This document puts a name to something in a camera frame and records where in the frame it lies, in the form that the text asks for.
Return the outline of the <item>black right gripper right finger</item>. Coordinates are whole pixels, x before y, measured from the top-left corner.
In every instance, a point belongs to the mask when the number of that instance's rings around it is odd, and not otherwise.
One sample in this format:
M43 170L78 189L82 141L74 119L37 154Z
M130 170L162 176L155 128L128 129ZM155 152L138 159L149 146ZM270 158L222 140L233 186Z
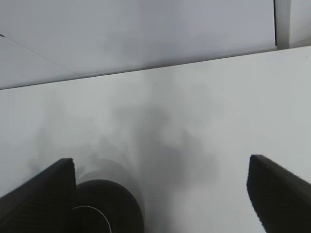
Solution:
M311 185L263 155L251 155L251 204L267 233L311 231Z

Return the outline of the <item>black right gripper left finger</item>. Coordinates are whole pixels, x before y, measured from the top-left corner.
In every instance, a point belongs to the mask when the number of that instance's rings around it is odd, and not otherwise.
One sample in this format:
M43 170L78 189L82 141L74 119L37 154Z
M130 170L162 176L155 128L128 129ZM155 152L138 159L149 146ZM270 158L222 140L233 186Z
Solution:
M74 163L63 158L0 199L2 233L70 233Z

